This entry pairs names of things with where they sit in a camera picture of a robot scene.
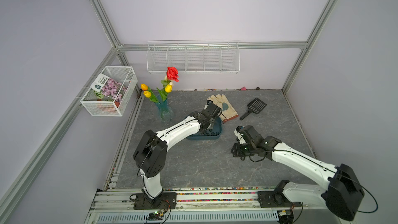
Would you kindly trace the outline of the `teal plastic storage box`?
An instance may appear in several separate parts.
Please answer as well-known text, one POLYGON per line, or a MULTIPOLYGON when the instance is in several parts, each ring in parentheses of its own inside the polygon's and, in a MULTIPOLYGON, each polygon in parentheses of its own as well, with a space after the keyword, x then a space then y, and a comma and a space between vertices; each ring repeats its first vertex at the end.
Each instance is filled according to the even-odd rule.
POLYGON ((196 134, 187 137, 188 140, 201 141, 201 140, 216 140, 222 134, 222 121, 220 117, 215 119, 212 129, 202 130, 196 134))

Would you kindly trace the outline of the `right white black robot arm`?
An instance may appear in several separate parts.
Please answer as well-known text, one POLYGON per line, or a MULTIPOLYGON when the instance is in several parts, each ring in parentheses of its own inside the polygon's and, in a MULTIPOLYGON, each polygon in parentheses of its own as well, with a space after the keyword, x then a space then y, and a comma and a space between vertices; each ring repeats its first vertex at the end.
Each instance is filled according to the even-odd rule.
POLYGON ((259 155, 284 164, 314 182, 308 185, 282 180, 268 196, 259 194, 261 204, 266 207, 292 207, 295 203, 322 206, 340 219, 354 220, 365 192, 351 167, 321 162, 273 136, 263 138, 251 125, 237 127, 234 134, 237 137, 231 149, 234 157, 244 160, 259 155))

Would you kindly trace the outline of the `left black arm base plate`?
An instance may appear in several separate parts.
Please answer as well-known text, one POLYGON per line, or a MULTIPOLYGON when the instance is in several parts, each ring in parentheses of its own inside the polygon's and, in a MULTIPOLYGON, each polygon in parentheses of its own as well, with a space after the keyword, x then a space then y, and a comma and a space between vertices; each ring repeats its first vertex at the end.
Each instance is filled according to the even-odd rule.
POLYGON ((138 193, 133 200, 135 210, 150 210, 150 209, 175 209, 177 203, 177 193, 162 192, 156 198, 151 199, 145 193, 138 193))

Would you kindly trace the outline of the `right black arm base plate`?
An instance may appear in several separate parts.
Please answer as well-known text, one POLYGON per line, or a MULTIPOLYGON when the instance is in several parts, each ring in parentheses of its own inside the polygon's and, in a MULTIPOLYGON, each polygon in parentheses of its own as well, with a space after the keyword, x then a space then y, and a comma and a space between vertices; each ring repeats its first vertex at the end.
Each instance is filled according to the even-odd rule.
POLYGON ((301 202, 288 200, 283 193, 274 191, 258 191, 258 202, 261 208, 296 208, 302 207, 301 202))

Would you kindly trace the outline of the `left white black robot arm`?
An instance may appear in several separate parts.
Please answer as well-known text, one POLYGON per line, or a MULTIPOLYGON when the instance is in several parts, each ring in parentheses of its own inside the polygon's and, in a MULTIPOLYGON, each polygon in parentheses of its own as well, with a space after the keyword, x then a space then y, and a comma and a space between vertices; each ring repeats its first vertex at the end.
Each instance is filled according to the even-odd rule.
POLYGON ((143 193, 155 200, 163 192, 160 172, 163 170, 168 151, 187 137, 203 131, 214 132, 216 119, 222 108, 208 100, 200 112, 190 113, 179 123, 161 131, 146 131, 133 155, 138 167, 138 176, 143 178, 143 193))

